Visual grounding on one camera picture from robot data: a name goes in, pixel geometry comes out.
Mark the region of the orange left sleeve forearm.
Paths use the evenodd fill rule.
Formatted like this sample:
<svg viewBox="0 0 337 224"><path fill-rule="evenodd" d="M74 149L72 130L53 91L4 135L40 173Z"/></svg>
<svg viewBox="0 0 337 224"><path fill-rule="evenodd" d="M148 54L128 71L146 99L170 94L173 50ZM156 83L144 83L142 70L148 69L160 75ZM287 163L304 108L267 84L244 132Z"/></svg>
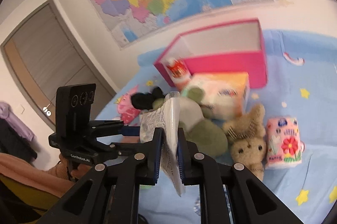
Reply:
<svg viewBox="0 0 337 224"><path fill-rule="evenodd" d="M49 170L39 170L15 156L1 153L1 174L23 185L61 197L73 185L67 167L61 162Z"/></svg>

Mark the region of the person's left hand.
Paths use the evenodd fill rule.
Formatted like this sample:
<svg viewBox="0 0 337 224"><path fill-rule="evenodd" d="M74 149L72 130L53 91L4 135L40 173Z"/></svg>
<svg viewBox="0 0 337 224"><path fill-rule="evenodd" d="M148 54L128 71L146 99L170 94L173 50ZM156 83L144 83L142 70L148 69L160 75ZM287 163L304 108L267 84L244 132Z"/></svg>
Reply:
<svg viewBox="0 0 337 224"><path fill-rule="evenodd" d="M76 168L71 166L71 162L64 158L63 155L59 155L60 164L64 168L65 178L69 181L80 180L90 169L91 166L79 164Z"/></svg>

